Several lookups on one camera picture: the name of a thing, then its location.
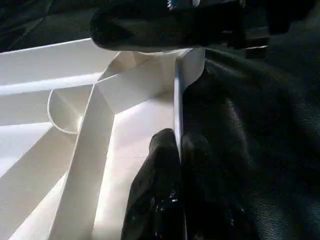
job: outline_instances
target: black leather surface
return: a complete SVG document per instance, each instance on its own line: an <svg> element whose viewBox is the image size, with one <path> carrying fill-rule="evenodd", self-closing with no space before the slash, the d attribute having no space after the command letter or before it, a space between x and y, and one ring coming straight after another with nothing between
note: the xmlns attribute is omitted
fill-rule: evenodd
<svg viewBox="0 0 320 240"><path fill-rule="evenodd" d="M319 99L319 81L209 51L183 95L185 133L206 137L262 240L320 238Z"/></svg>

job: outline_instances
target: white plastic part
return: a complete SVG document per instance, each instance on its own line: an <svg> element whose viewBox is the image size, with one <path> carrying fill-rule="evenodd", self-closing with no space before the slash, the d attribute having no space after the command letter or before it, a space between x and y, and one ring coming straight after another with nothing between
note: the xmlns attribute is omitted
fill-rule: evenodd
<svg viewBox="0 0 320 240"><path fill-rule="evenodd" d="M47 101L51 123L66 134L78 134L92 85L54 89Z"/></svg>
<svg viewBox="0 0 320 240"><path fill-rule="evenodd" d="M0 233L9 239L68 169L74 142L51 127L0 178Z"/></svg>
<svg viewBox="0 0 320 240"><path fill-rule="evenodd" d="M152 56L105 51L83 40L7 53L0 62L3 57L34 59L37 69L50 69L46 75L19 65L29 80L11 70L0 79L0 98L18 110L0 104L9 113L0 124L50 120L52 126L0 177L0 240L120 239L130 186L151 137L175 128L180 139L181 94L203 71L204 49ZM31 200L24 209L25 199Z"/></svg>

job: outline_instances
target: white plastic structure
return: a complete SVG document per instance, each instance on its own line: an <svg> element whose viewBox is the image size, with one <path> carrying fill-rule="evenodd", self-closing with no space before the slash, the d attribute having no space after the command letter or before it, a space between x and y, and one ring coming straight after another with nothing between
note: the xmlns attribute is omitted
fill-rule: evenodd
<svg viewBox="0 0 320 240"><path fill-rule="evenodd" d="M0 54L0 240L119 240L151 137L173 128L180 147L204 54L90 39Z"/></svg>

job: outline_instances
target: black object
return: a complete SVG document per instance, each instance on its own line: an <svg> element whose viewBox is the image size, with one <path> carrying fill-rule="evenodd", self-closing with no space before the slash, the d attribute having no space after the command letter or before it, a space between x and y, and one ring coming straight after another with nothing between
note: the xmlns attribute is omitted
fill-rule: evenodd
<svg viewBox="0 0 320 240"><path fill-rule="evenodd" d="M117 51L162 52L221 43L260 49L269 34L286 33L315 6L315 0L205 2L172 9L163 0L114 2L92 18L91 38L101 48Z"/></svg>
<svg viewBox="0 0 320 240"><path fill-rule="evenodd" d="M262 240L320 238L320 84L307 79L207 50L183 94L184 132L207 139Z"/></svg>
<svg viewBox="0 0 320 240"><path fill-rule="evenodd" d="M182 181L187 238L258 240L246 201L205 137L182 137Z"/></svg>
<svg viewBox="0 0 320 240"><path fill-rule="evenodd" d="M174 131L152 137L129 194L121 240L182 240L181 166Z"/></svg>
<svg viewBox="0 0 320 240"><path fill-rule="evenodd" d="M236 1L173 10L165 1L137 3L115 3L98 11L90 24L92 40L110 50L161 52L221 43L228 37L223 32L235 31L240 21ZM218 24L204 30L207 22Z"/></svg>

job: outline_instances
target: black fabric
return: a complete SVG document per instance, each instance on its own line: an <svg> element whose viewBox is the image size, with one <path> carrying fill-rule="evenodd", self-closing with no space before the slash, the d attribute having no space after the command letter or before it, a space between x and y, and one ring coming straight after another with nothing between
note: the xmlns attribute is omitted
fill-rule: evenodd
<svg viewBox="0 0 320 240"><path fill-rule="evenodd" d="M0 52L89 38L93 14L111 1L1 1Z"/></svg>
<svg viewBox="0 0 320 240"><path fill-rule="evenodd" d="M182 137L182 182L187 239L259 240L253 215L232 174L206 138Z"/></svg>
<svg viewBox="0 0 320 240"><path fill-rule="evenodd" d="M183 95L185 133L206 137L262 240L320 238L319 84L218 51Z"/></svg>

